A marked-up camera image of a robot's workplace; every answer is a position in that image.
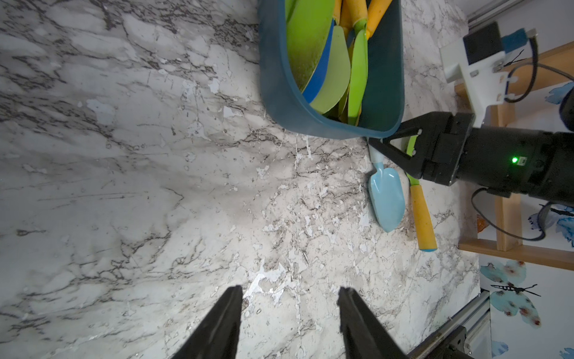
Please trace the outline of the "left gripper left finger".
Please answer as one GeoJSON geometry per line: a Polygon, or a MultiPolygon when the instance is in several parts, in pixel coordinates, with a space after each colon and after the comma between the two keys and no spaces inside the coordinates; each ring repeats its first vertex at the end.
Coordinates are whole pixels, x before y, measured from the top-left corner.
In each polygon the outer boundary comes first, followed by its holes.
{"type": "Polygon", "coordinates": [[[242,296],[241,286],[227,288],[173,358],[236,358],[242,296]]]}

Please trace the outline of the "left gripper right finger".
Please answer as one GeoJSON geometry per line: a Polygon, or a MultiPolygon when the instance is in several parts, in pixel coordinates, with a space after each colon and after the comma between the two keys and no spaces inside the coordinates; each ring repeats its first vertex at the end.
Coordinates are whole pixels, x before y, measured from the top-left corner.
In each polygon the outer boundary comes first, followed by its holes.
{"type": "Polygon", "coordinates": [[[337,305],[346,358],[407,358],[356,290],[341,287],[337,305]]]}

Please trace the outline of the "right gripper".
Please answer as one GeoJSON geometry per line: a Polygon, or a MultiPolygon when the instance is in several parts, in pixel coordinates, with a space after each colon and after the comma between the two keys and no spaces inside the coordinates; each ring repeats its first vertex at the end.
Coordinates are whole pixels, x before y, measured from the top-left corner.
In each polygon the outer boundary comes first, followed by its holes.
{"type": "Polygon", "coordinates": [[[468,114],[430,112],[403,122],[386,139],[368,140],[415,179],[461,180],[493,194],[573,203],[573,134],[482,126],[468,114]]]}

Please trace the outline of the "green narrow shovel yellow handle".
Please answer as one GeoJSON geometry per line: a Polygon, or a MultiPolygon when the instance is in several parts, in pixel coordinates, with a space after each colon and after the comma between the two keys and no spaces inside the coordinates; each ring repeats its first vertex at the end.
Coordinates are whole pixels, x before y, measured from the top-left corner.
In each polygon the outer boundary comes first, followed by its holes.
{"type": "Polygon", "coordinates": [[[351,77],[348,92],[348,124],[356,126],[359,121],[363,96],[368,79],[368,44],[366,1],[344,1],[354,30],[352,43],[351,77]]]}

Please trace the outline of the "green shovel wooden handle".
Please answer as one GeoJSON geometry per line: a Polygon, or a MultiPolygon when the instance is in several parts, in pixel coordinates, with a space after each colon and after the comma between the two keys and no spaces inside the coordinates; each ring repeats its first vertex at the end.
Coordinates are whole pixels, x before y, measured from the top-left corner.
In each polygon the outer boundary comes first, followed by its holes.
{"type": "Polygon", "coordinates": [[[327,74],[317,97],[311,102],[311,107],[319,114],[330,111],[345,94],[351,75],[351,62],[345,38],[336,39],[333,36],[327,74]]]}

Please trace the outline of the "green leaf shovel yellow handle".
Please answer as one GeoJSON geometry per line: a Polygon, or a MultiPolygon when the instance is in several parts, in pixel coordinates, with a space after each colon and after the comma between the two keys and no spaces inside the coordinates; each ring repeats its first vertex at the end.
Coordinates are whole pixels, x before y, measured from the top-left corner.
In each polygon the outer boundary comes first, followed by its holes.
{"type": "Polygon", "coordinates": [[[351,15],[347,5],[344,1],[335,1],[335,8],[333,10],[333,19],[336,22],[336,46],[338,59],[342,61],[342,67],[339,80],[345,85],[345,90],[338,104],[338,118],[341,122],[348,122],[348,115],[346,115],[346,106],[349,92],[349,82],[351,77],[351,59],[348,50],[348,36],[351,32],[351,15]]]}

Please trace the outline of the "green trowel light-blue handle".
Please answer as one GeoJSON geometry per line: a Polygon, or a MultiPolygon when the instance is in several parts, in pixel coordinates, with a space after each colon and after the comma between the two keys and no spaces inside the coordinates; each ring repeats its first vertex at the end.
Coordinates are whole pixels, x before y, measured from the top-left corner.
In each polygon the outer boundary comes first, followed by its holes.
{"type": "Polygon", "coordinates": [[[416,228],[416,239],[420,251],[436,251],[436,236],[433,224],[425,200],[424,191],[418,179],[407,175],[410,183],[410,199],[413,211],[413,219],[416,228]]]}

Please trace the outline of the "blue shovel wooden handle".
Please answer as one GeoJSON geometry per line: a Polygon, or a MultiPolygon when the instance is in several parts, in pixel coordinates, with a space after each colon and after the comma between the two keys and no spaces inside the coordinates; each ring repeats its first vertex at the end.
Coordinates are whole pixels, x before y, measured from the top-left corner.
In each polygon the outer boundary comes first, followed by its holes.
{"type": "Polygon", "coordinates": [[[329,58],[330,58],[330,48],[331,48],[331,43],[332,43],[332,38],[333,38],[334,25],[335,25],[335,20],[333,19],[331,21],[330,31],[329,31],[323,52],[321,54],[321,58],[319,60],[319,63],[315,67],[313,75],[312,75],[311,79],[309,80],[306,88],[303,91],[303,98],[308,103],[311,103],[318,96],[318,94],[321,91],[321,88],[324,84],[324,80],[327,76],[327,68],[328,68],[328,62],[329,62],[329,58]]]}

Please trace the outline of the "yellow scoop shovel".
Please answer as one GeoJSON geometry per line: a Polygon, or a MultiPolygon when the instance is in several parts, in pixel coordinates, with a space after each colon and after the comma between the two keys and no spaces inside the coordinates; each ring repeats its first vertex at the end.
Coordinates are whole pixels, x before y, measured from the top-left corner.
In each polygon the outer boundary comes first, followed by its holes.
{"type": "Polygon", "coordinates": [[[368,6],[366,36],[369,40],[377,30],[392,0],[372,0],[368,6]]]}

